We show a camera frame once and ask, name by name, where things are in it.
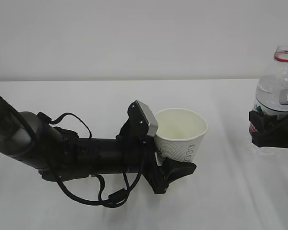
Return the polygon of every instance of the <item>white tabletop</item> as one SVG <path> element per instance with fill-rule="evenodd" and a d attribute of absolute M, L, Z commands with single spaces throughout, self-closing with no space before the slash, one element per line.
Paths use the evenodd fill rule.
<path fill-rule="evenodd" d="M 257 80 L 0 82 L 0 95 L 18 111 L 52 118 L 72 112 L 96 138 L 114 138 L 134 100 L 154 113 L 192 109 L 209 125 L 193 175 L 154 195 L 144 178 L 117 209 L 90 207 L 67 198 L 37 170 L 0 154 L 0 230 L 288 230 L 288 149 L 255 152 L 248 111 Z M 60 124 L 86 137 L 74 118 Z M 121 175 L 106 175 L 105 194 L 123 188 Z M 78 196 L 97 200 L 98 180 L 66 182 Z"/>

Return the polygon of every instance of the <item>bottle label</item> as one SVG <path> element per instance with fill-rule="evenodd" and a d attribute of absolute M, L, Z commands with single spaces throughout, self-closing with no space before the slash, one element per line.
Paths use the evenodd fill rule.
<path fill-rule="evenodd" d="M 278 120 L 288 116 L 288 112 L 281 112 L 281 111 L 276 111 L 276 110 L 273 110 L 273 109 L 269 109 L 268 107 L 266 107 L 263 104 L 261 104 L 257 100 L 257 98 L 255 98 L 253 111 L 256 111 L 256 112 L 261 113 L 261 114 L 269 115 L 269 116 L 277 115 L 277 119 Z M 252 123 L 250 124 L 249 132 L 250 132 L 250 134 L 252 134 L 254 132 L 257 132 L 256 127 Z"/>

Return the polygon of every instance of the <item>black cable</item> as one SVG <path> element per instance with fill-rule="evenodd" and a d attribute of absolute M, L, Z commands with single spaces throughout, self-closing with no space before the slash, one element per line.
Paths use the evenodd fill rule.
<path fill-rule="evenodd" d="M 77 118 L 85 127 L 86 129 L 88 130 L 88 132 L 90 133 L 90 136 L 88 138 L 88 140 L 90 141 L 92 139 L 92 132 L 90 130 L 90 128 L 79 118 L 77 117 L 75 114 L 72 114 L 72 113 L 63 113 L 61 116 L 59 116 L 57 119 L 55 119 L 54 121 L 51 121 L 49 124 L 51 125 L 56 125 L 58 123 L 60 123 L 64 117 L 66 117 L 67 115 L 70 115 L 70 116 L 73 116 L 75 118 Z"/>
<path fill-rule="evenodd" d="M 40 144 L 35 132 L 33 131 L 33 129 L 31 128 L 31 126 L 27 123 L 27 121 L 21 116 L 21 114 L 15 110 L 10 104 L 8 104 L 8 109 L 9 111 L 14 115 L 14 117 L 16 117 L 19 122 L 22 124 L 22 126 L 25 128 L 25 130 L 28 132 L 29 136 L 31 137 L 32 141 L 35 142 L 36 146 L 38 146 L 39 148 L 42 149 L 42 155 L 44 156 L 47 165 L 51 171 L 51 173 L 53 174 L 55 181 L 57 182 L 58 186 L 60 187 L 60 189 L 63 191 L 63 193 L 68 196 L 70 199 L 85 204 L 85 205 L 91 205 L 91 206 L 99 206 L 99 205 L 103 205 L 103 203 L 108 202 L 108 200 L 105 201 L 91 201 L 91 200 L 86 200 L 86 199 L 82 199 L 76 195 L 74 195 L 73 193 L 71 193 L 67 187 L 65 186 L 65 184 L 63 183 L 63 181 L 60 179 L 59 175 L 57 174 L 57 172 L 55 171 L 48 155 L 45 153 L 45 151 L 43 151 L 43 146 Z"/>
<path fill-rule="evenodd" d="M 96 175 L 96 177 L 98 178 L 99 183 L 100 183 L 100 189 L 99 189 L 99 193 L 98 193 L 98 201 L 91 201 L 91 200 L 86 200 L 86 199 L 80 198 L 80 197 L 74 195 L 73 193 L 71 193 L 67 189 L 67 187 L 65 186 L 65 184 L 61 180 L 60 176 L 57 174 L 56 170 L 54 169 L 54 167 L 53 167 L 53 165 L 51 163 L 51 160 L 49 159 L 48 155 L 46 154 L 46 151 L 44 151 L 43 146 L 40 144 L 35 132 L 31 128 L 31 126 L 27 123 L 27 121 L 21 116 L 21 114 L 17 110 L 15 110 L 10 104 L 8 104 L 8 103 L 6 103 L 6 104 L 8 106 L 9 111 L 11 112 L 11 114 L 13 114 L 14 117 L 19 120 L 19 122 L 22 124 L 22 126 L 25 128 L 25 130 L 28 132 L 28 134 L 31 137 L 32 141 L 35 142 L 36 146 L 39 147 L 42 150 L 42 155 L 45 158 L 45 160 L 47 162 L 47 165 L 48 165 L 51 173 L 53 174 L 53 176 L 55 178 L 56 183 L 58 184 L 60 189 L 63 191 L 63 193 L 67 197 L 69 197 L 70 199 L 72 199 L 72 200 L 74 200 L 76 202 L 79 202 L 79 203 L 82 203 L 82 204 L 85 204 L 85 205 L 91 205 L 91 206 L 103 205 L 105 207 L 111 207 L 111 208 L 120 207 L 127 201 L 130 191 L 132 191 L 132 189 L 137 185 L 137 183 L 139 182 L 139 180 L 141 178 L 141 175 L 143 173 L 144 154 L 141 154 L 142 158 L 141 158 L 141 162 L 140 162 L 140 169 L 139 169 L 138 174 L 137 174 L 137 176 L 136 176 L 136 178 L 135 178 L 135 180 L 134 180 L 134 182 L 132 183 L 131 186 L 129 186 L 129 182 L 128 182 L 128 178 L 127 178 L 126 173 L 123 173 L 124 181 L 125 181 L 126 187 L 127 187 L 127 190 L 126 190 L 127 191 L 127 195 L 126 195 L 126 198 L 123 201 L 121 201 L 119 203 L 112 203 L 109 199 L 102 200 L 101 194 L 102 194 L 102 192 L 105 189 L 105 180 L 104 180 L 103 176 L 101 176 L 99 174 Z M 74 115 L 72 113 L 64 113 L 64 114 L 62 114 L 56 120 L 50 122 L 50 124 L 55 125 L 55 124 L 59 123 L 67 115 L 72 115 L 72 116 L 76 117 L 87 128 L 87 130 L 89 131 L 89 134 L 90 134 L 89 135 L 89 140 L 90 140 L 92 138 L 91 130 L 89 129 L 89 127 L 79 117 L 77 117 L 76 115 Z"/>

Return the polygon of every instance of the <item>white paper cup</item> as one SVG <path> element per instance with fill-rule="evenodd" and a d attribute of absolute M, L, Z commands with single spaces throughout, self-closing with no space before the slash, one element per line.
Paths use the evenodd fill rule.
<path fill-rule="evenodd" d="M 165 157 L 192 162 L 208 125 L 197 113 L 180 108 L 165 109 L 156 114 L 159 128 L 155 143 L 161 161 Z"/>

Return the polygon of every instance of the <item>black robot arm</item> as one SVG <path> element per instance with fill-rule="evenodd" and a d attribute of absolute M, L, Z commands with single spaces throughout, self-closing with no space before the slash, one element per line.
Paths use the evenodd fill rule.
<path fill-rule="evenodd" d="M 66 115 L 73 114 L 66 113 L 52 121 L 42 112 L 38 115 L 18 113 L 0 97 L 0 152 L 38 169 L 44 180 L 56 181 L 63 191 L 66 187 L 62 181 L 98 177 L 101 184 L 98 204 L 106 207 L 118 206 L 101 201 L 104 181 L 100 174 L 124 175 L 127 189 L 109 196 L 109 199 L 116 197 L 116 202 L 120 202 L 127 200 L 141 175 L 155 194 L 162 194 L 169 183 L 192 174 L 196 168 L 193 163 L 169 158 L 158 166 L 158 149 L 154 142 L 158 124 L 148 106 L 140 101 L 129 106 L 129 118 L 115 139 L 97 139 L 91 138 L 91 135 L 89 138 L 79 138 L 71 130 L 49 125 L 57 124 Z M 137 172 L 138 176 L 136 182 L 129 186 L 125 173 L 133 172 Z"/>

